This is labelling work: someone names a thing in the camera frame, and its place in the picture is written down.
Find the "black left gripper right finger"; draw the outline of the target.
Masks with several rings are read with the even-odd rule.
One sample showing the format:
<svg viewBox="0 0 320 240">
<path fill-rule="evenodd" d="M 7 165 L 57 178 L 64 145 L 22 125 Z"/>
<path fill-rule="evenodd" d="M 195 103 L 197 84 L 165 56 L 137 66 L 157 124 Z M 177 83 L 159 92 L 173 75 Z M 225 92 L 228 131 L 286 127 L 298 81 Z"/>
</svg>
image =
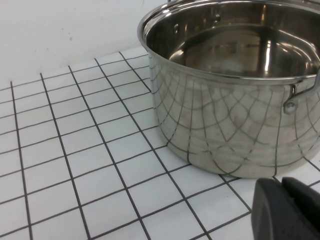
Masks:
<svg viewBox="0 0 320 240">
<path fill-rule="evenodd" d="M 281 185 L 309 221 L 320 220 L 320 194 L 293 177 L 284 177 Z"/>
</svg>

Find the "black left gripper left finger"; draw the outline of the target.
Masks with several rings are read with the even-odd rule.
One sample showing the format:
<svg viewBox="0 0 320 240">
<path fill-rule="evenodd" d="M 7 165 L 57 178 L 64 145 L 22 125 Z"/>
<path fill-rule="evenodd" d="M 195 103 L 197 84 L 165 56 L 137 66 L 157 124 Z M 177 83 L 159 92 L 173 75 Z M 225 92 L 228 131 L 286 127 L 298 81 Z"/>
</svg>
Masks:
<svg viewBox="0 0 320 240">
<path fill-rule="evenodd" d="M 282 182 L 259 178 L 255 183 L 251 225 L 255 240 L 318 240 L 320 220 L 308 220 Z"/>
</svg>

